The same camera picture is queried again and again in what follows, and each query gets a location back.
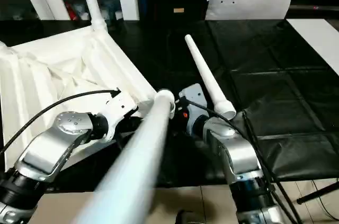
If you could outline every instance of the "white table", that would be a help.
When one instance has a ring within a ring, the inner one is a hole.
[[[324,19],[287,21],[339,75],[339,32]]]

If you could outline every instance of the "black wire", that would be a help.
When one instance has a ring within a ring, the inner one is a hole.
[[[274,197],[274,199],[276,200],[276,202],[278,203],[278,205],[280,206],[280,208],[283,210],[283,212],[286,214],[287,218],[293,223],[293,224],[297,224],[297,222],[295,221],[295,219],[293,218],[293,216],[290,214],[290,212],[287,210],[287,208],[285,207],[285,205],[283,204],[283,202],[281,201],[281,199],[279,198],[279,196],[276,194],[275,191],[271,191],[272,196]]]
[[[318,191],[318,187],[317,187],[316,183],[314,182],[314,180],[312,180],[312,183],[314,184],[314,187],[315,187],[316,190]],[[329,216],[329,217],[330,217],[331,219],[333,219],[333,220],[339,221],[338,218],[334,217],[332,214],[330,214],[330,213],[328,212],[328,210],[327,210],[326,207],[324,206],[324,203],[323,203],[323,201],[322,201],[322,197],[321,197],[321,196],[319,196],[319,200],[320,200],[320,203],[321,203],[322,206],[323,206],[323,209],[324,209],[325,212],[327,213],[327,216]]]
[[[0,151],[0,156],[9,148],[9,146],[18,138],[18,136],[20,136],[20,134],[27,129],[27,127],[29,125],[31,125],[37,118],[39,118],[40,116],[42,116],[44,113],[46,113],[47,111],[49,111],[50,109],[52,109],[53,107],[72,100],[74,98],[78,98],[78,97],[82,97],[85,95],[90,95],[90,94],[97,94],[97,93],[111,93],[111,94],[116,94],[118,93],[118,91],[114,91],[114,90],[99,90],[99,91],[91,91],[91,92],[85,92],[85,93],[79,93],[79,94],[75,94],[69,97],[66,97],[62,100],[59,100],[51,105],[49,105],[47,108],[41,110],[39,113],[37,113],[35,116],[33,116],[20,130],[17,131],[17,133],[5,144],[4,148],[1,149]]]
[[[217,116],[218,118],[222,119],[222,120],[225,121],[231,128],[233,128],[234,130],[236,130],[236,131],[237,131],[244,139],[246,139],[246,136],[242,133],[242,131],[241,131],[239,128],[237,128],[234,124],[232,124],[230,121],[228,121],[225,117],[223,117],[221,114],[218,114],[217,112],[215,112],[215,111],[213,111],[213,110],[211,110],[211,109],[209,109],[209,108],[207,108],[207,107],[204,107],[204,106],[202,106],[202,105],[200,105],[200,104],[198,104],[198,103],[196,103],[196,102],[187,100],[186,98],[185,98],[184,101],[186,101],[187,103],[192,104],[192,105],[194,105],[194,106],[197,106],[197,107],[199,107],[199,108],[201,108],[201,109],[204,109],[204,110],[206,110],[207,112],[212,113],[213,115],[215,115],[215,116]],[[266,160],[265,160],[264,157],[262,156],[262,154],[261,154],[261,152],[259,151],[259,149],[258,149],[257,147],[255,147],[255,145],[253,145],[253,144],[252,144],[252,146],[253,146],[253,148],[254,148],[254,150],[255,150],[257,156],[258,156],[258,159],[259,159],[260,163],[267,169],[267,171],[269,172],[269,176],[273,179],[273,181],[274,181],[274,182],[277,184],[277,186],[279,187],[279,189],[280,189],[282,195],[284,196],[284,198],[285,198],[286,201],[287,201],[287,204],[289,205],[291,211],[293,212],[294,216],[295,216],[296,219],[297,219],[297,221],[295,221],[295,220],[293,220],[293,219],[290,219],[290,221],[291,221],[291,222],[294,222],[294,223],[296,222],[297,224],[302,224],[302,220],[301,220],[301,218],[300,218],[300,216],[299,216],[299,214],[298,214],[298,212],[297,212],[295,206],[293,205],[291,199],[290,199],[289,196],[287,195],[287,193],[286,193],[284,187],[281,185],[280,181],[278,180],[278,177],[277,177],[277,176],[273,173],[273,171],[270,169],[269,165],[267,164]],[[288,217],[288,216],[291,216],[288,212],[285,212],[285,214],[286,214],[287,217]]]

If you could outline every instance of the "tile floor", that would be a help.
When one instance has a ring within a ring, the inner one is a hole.
[[[315,181],[318,189],[336,182],[336,179]],[[292,201],[315,190],[311,181],[282,183]],[[41,199],[30,224],[70,223],[92,192],[47,194]],[[339,191],[322,197],[327,210],[339,218]],[[339,223],[323,211],[319,200],[295,206],[306,224]],[[208,224],[236,224],[235,206],[227,185],[157,189],[146,224],[174,224],[180,210],[190,210],[206,218]]]

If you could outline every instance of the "black table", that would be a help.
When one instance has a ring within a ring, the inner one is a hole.
[[[13,46],[84,24],[1,22],[0,40]],[[203,86],[188,33],[238,111],[235,123],[257,140],[282,181],[339,177],[339,78],[287,21],[123,22],[110,29],[151,85],[175,95]],[[119,152],[113,145],[63,171],[56,190],[93,190]],[[206,146],[170,124],[158,186],[220,183],[224,176]]]

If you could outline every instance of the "white tube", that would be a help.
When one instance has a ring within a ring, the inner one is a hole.
[[[73,224],[144,223],[173,109],[173,94],[158,92],[145,120]]]
[[[226,119],[231,120],[236,115],[236,110],[234,109],[232,103],[226,99],[192,37],[188,34],[185,36],[185,40],[189,46],[190,52],[193,56],[195,64],[197,65],[205,87],[207,88],[207,91],[213,101],[214,110],[218,114],[223,115]]]
[[[102,18],[99,5],[97,3],[97,0],[86,0],[88,9],[90,10],[91,15],[91,23],[93,30],[106,30],[107,31],[107,25]]]

